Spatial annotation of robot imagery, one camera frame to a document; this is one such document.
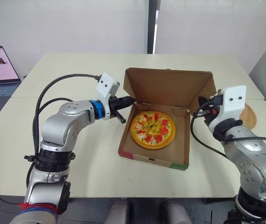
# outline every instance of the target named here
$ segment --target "yellow pizza crust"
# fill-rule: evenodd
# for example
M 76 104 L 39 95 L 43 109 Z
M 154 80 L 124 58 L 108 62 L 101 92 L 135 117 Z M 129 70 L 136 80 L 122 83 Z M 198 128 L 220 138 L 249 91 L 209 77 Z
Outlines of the yellow pizza crust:
M 173 140 L 175 124 L 162 112 L 145 111 L 132 120 L 130 131 L 138 145 L 147 149 L 160 149 Z

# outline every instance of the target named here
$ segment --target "floor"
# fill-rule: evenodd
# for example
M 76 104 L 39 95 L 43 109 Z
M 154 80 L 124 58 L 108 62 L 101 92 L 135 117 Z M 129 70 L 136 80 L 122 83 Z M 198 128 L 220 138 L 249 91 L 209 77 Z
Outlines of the floor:
M 1 196 L 10 203 L 22 202 L 23 197 Z M 117 198 L 72 198 L 68 209 L 59 217 L 59 224 L 102 224 L 111 205 Z M 133 204 L 132 224 L 159 224 L 159 205 L 163 198 L 129 198 Z M 227 212 L 234 208 L 234 202 L 204 204 L 197 198 L 180 198 L 190 212 L 195 224 L 219 224 L 226 219 Z M 8 224 L 21 209 L 14 204 L 0 200 L 0 224 Z

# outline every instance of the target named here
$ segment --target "red strap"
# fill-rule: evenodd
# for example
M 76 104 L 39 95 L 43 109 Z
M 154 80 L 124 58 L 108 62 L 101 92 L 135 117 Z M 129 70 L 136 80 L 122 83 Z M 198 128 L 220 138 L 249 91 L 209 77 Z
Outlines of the red strap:
M 54 206 L 52 204 L 45 204 L 45 203 L 29 204 L 28 202 L 26 202 L 26 203 L 19 203 L 18 206 L 22 207 L 22 210 L 30 209 L 30 208 L 36 208 L 36 207 L 42 207 L 42 208 L 46 208 L 46 209 L 51 209 L 54 211 L 54 213 L 56 215 L 58 214 L 56 206 Z

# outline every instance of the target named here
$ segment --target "blue ring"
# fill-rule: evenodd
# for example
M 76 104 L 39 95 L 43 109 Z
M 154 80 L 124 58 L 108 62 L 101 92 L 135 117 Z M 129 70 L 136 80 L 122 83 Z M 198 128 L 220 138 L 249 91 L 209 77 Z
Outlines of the blue ring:
M 49 212 L 49 213 L 51 213 L 54 216 L 55 219 L 57 219 L 53 210 L 46 209 L 46 208 L 43 208 L 43 207 L 33 207 L 33 208 L 25 209 L 24 211 L 20 212 L 18 215 L 21 215 L 21 214 L 26 213 L 26 212 L 31 212 L 31 211 L 45 211 L 45 212 Z
M 96 107 L 97 111 L 98 111 L 98 115 L 99 115 L 99 119 L 101 119 L 103 116 L 102 116 L 102 104 L 98 103 L 97 101 L 95 100 L 90 100 Z

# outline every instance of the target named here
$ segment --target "open box lid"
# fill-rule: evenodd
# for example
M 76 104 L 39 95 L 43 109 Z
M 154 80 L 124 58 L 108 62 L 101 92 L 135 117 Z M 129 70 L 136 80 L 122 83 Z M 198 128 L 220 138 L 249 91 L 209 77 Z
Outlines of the open box lid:
M 216 94 L 210 71 L 128 68 L 124 90 L 140 103 L 188 108 L 198 107 L 198 96 Z

